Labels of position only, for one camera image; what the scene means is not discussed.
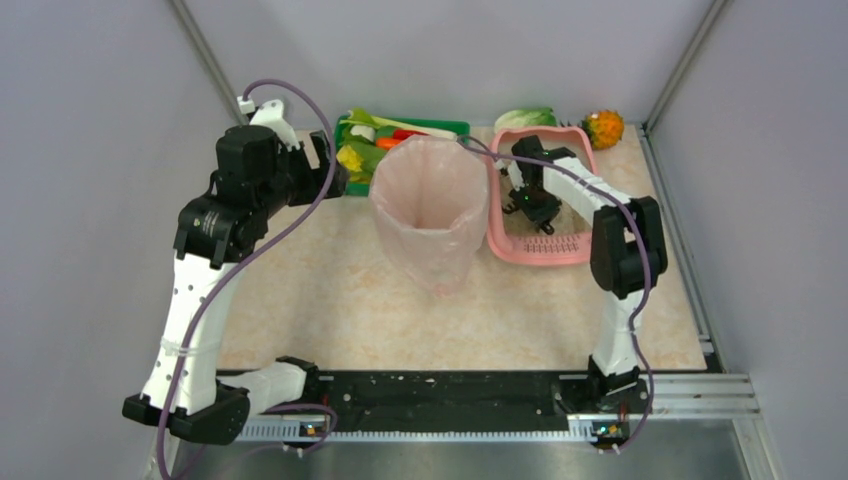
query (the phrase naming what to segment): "plastic bag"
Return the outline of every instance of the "plastic bag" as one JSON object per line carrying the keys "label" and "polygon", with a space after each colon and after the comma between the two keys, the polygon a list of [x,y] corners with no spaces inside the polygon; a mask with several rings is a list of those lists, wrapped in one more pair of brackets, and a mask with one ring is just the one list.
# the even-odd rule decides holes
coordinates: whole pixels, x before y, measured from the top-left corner
{"label": "plastic bag", "polygon": [[396,267],[439,296],[465,282],[488,222],[482,160],[455,141],[415,135],[377,165],[368,197]]}

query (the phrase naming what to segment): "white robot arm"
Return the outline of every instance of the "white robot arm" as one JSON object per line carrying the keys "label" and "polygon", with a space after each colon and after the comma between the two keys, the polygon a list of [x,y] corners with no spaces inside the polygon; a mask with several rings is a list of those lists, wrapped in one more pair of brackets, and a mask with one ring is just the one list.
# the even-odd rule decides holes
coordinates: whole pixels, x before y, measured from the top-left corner
{"label": "white robot arm", "polygon": [[[179,356],[185,364],[171,402],[168,427],[185,440],[228,444],[248,417],[303,394],[307,362],[280,358],[238,376],[216,378],[227,315],[240,275],[224,286],[201,317],[187,349],[181,344],[209,292],[249,256],[268,231],[268,219],[286,205],[311,202],[327,175],[327,139],[313,133],[320,166],[312,169],[283,102],[271,100],[250,125],[234,127],[216,144],[218,170],[207,192],[180,212],[174,248],[174,289],[153,370],[141,393],[124,401],[123,415],[156,425]],[[337,168],[328,197],[341,196],[346,172]]]}
{"label": "white robot arm", "polygon": [[[524,192],[524,189],[541,187],[568,204],[593,227],[590,265],[596,281],[605,292],[601,335],[590,357],[589,371],[600,378],[600,390],[604,395],[635,385],[639,375],[639,359],[633,346],[629,320],[644,290],[642,262],[635,242],[628,243],[625,240],[625,228],[629,227],[626,227],[621,212],[612,207],[609,199],[591,191],[587,185],[627,206],[636,218],[648,250],[653,285],[668,265],[656,200],[650,197],[633,199],[612,188],[586,169],[573,152],[565,148],[544,150],[538,137],[519,140],[513,153],[551,162],[579,178],[578,181],[552,168],[528,167],[526,164],[519,167],[516,162],[507,166],[507,174],[515,191]],[[525,178],[522,170],[529,173],[528,178]],[[534,179],[541,180],[541,185],[530,185]],[[519,193],[513,198],[527,197]],[[639,313],[633,320],[634,332],[641,325],[642,314]]]}

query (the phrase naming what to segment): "beige countertop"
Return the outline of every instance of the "beige countertop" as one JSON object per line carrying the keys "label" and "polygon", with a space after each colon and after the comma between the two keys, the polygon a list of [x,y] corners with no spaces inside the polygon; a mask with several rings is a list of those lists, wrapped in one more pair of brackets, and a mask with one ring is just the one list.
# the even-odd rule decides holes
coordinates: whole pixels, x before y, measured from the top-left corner
{"label": "beige countertop", "polygon": [[[490,129],[475,129],[488,143]],[[596,152],[601,176],[653,195],[636,129]],[[276,233],[305,207],[284,208]],[[677,261],[651,291],[640,333],[654,368],[705,368]],[[435,298],[380,250],[367,198],[322,203],[250,265],[233,300],[219,368],[258,368],[282,355],[322,369],[584,369],[598,337],[601,290],[588,264],[534,268],[499,260],[484,242],[467,284]]]}

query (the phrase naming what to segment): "red vegetable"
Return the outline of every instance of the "red vegetable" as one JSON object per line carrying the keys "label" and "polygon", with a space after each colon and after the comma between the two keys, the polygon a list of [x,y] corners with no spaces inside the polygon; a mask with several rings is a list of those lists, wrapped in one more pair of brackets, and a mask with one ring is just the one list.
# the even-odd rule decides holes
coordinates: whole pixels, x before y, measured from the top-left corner
{"label": "red vegetable", "polygon": [[394,133],[392,133],[392,138],[396,138],[398,140],[406,140],[407,138],[409,138],[413,135],[427,135],[427,134],[424,133],[424,132],[418,132],[418,131],[415,131],[415,130],[398,129],[398,130],[395,130]]}
{"label": "red vegetable", "polygon": [[389,150],[402,141],[403,140],[397,138],[382,137],[377,139],[377,146],[384,150]]}

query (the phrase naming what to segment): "gray wall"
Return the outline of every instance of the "gray wall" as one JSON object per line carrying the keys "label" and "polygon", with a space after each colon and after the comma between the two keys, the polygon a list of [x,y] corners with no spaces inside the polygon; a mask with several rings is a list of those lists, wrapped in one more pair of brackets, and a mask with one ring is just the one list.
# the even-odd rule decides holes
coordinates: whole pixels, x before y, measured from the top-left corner
{"label": "gray wall", "polygon": [[845,478],[848,4],[734,2],[656,135],[788,478]]}
{"label": "gray wall", "polygon": [[230,125],[167,3],[0,15],[0,478],[138,478],[176,215]]}
{"label": "gray wall", "polygon": [[[328,115],[490,125],[550,105],[561,118],[647,117],[709,0],[190,0],[236,85],[279,77]],[[291,119],[316,126],[305,107]]]}

